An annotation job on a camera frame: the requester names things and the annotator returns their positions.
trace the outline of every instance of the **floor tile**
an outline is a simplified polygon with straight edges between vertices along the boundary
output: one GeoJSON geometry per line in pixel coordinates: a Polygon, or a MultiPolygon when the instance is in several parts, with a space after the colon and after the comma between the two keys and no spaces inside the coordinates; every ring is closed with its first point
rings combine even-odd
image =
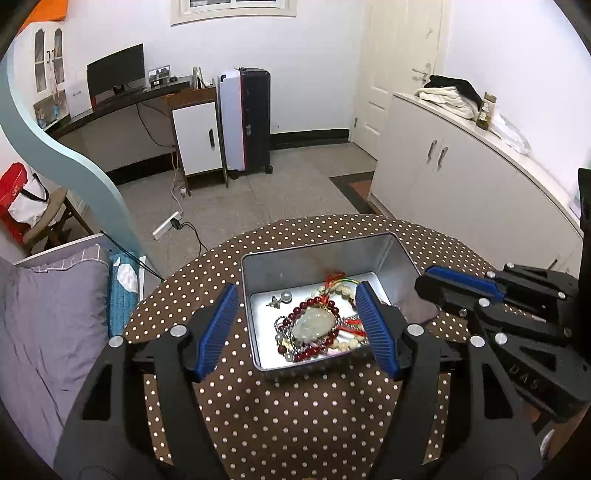
{"type": "MultiPolygon", "coordinates": [[[[193,209],[185,207],[183,221],[195,226],[208,248],[267,223],[251,191],[213,197],[193,209]]],[[[199,243],[189,227],[168,235],[168,268],[173,273],[197,257],[199,243]]]]}

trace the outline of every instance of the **orange object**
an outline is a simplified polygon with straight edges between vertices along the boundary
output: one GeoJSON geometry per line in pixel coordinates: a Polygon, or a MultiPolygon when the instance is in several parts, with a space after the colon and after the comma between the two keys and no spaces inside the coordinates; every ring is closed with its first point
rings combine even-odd
{"type": "Polygon", "coordinates": [[[33,22],[61,22],[66,19],[67,11],[68,0],[41,0],[18,32],[33,22]]]}

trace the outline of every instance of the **black cloth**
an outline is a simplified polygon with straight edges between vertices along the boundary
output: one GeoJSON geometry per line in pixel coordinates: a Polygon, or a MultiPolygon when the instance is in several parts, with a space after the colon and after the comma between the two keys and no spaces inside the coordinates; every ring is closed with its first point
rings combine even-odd
{"type": "Polygon", "coordinates": [[[478,109],[482,108],[482,98],[476,93],[474,87],[467,80],[451,79],[441,75],[431,75],[429,83],[424,88],[441,88],[441,87],[455,87],[460,95],[472,100],[478,109]]]}

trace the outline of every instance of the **blue gripper pad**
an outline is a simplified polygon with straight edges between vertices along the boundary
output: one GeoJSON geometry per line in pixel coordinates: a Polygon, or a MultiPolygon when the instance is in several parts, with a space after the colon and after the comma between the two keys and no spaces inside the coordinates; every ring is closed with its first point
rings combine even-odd
{"type": "Polygon", "coordinates": [[[400,371],[396,340],[392,337],[379,306],[375,303],[375,293],[373,291],[370,292],[369,289],[365,283],[357,286],[355,306],[357,307],[359,318],[363,322],[363,328],[365,328],[365,332],[368,335],[369,346],[374,353],[380,369],[389,377],[394,378],[400,371]]]}
{"type": "Polygon", "coordinates": [[[493,303],[503,302],[505,299],[504,293],[499,291],[494,280],[488,280],[485,278],[478,278],[474,275],[468,275],[466,273],[458,272],[447,267],[440,267],[439,265],[433,265],[425,270],[425,274],[432,277],[440,278],[441,280],[449,280],[455,283],[463,284],[466,287],[474,288],[482,292],[482,296],[487,297],[493,303]]]}
{"type": "Polygon", "coordinates": [[[222,349],[238,311],[238,288],[230,285],[217,301],[218,307],[199,342],[199,357],[195,374],[203,380],[216,368],[222,349]]]}

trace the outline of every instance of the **small white cabinet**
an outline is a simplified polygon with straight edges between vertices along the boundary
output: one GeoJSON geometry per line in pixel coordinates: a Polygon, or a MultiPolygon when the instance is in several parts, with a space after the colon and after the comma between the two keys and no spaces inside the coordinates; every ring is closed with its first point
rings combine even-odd
{"type": "Polygon", "coordinates": [[[215,103],[177,108],[173,121],[185,175],[222,168],[215,103]]]}

